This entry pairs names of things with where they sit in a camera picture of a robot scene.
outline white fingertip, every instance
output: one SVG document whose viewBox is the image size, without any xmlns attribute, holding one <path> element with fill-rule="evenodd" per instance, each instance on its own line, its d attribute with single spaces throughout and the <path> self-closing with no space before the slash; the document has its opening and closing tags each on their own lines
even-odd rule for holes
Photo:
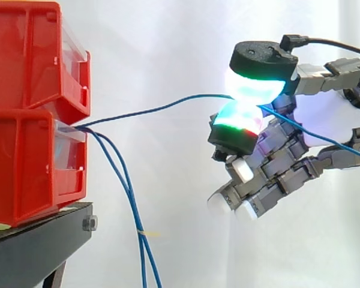
<svg viewBox="0 0 360 288">
<path fill-rule="evenodd" d="M 243 158 L 237 158 L 232 162 L 232 166 L 243 183 L 248 182 L 254 177 L 251 168 Z"/>
<path fill-rule="evenodd" d="M 235 214 L 239 221 L 245 221 L 248 219 L 248 216 L 251 220 L 258 219 L 251 203 L 246 200 L 244 200 L 243 203 L 235 210 Z"/>
<path fill-rule="evenodd" d="M 224 215 L 231 211 L 228 203 L 220 193 L 213 194 L 207 200 L 207 207 L 212 215 Z"/>
</svg>

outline yellow tag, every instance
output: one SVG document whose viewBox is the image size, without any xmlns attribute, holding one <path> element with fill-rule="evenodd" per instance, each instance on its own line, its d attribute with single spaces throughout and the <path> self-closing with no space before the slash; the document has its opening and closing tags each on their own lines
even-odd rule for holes
<svg viewBox="0 0 360 288">
<path fill-rule="evenodd" d="M 160 237 L 160 233 L 158 232 L 149 232 L 149 231 L 140 231 L 138 230 L 138 233 L 147 237 Z"/>
</svg>

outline metal bolt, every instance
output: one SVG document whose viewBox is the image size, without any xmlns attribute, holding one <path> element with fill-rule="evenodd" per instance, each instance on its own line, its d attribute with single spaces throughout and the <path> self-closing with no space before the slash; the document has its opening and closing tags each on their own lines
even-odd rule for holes
<svg viewBox="0 0 360 288">
<path fill-rule="evenodd" d="M 83 220 L 84 231 L 96 231 L 98 219 L 96 215 L 89 215 Z"/>
</svg>

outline red storage drawer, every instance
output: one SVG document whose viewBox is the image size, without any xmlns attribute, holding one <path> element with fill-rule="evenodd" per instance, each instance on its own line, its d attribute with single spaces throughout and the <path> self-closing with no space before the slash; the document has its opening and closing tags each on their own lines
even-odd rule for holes
<svg viewBox="0 0 360 288">
<path fill-rule="evenodd" d="M 17 226 L 85 197 L 86 149 L 86 134 L 48 111 L 0 111 L 0 223 Z"/>
<path fill-rule="evenodd" d="M 73 124 L 89 116 L 89 53 L 55 2 L 0 2 L 0 109 L 46 109 Z"/>
</svg>

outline black metal stand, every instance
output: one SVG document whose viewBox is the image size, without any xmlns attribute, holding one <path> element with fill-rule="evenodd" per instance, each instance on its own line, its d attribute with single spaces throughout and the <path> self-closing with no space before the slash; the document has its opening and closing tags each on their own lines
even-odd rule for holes
<svg viewBox="0 0 360 288">
<path fill-rule="evenodd" d="M 0 288 L 59 288 L 65 261 L 91 238 L 92 203 L 75 203 L 57 215 L 0 231 Z"/>
</svg>

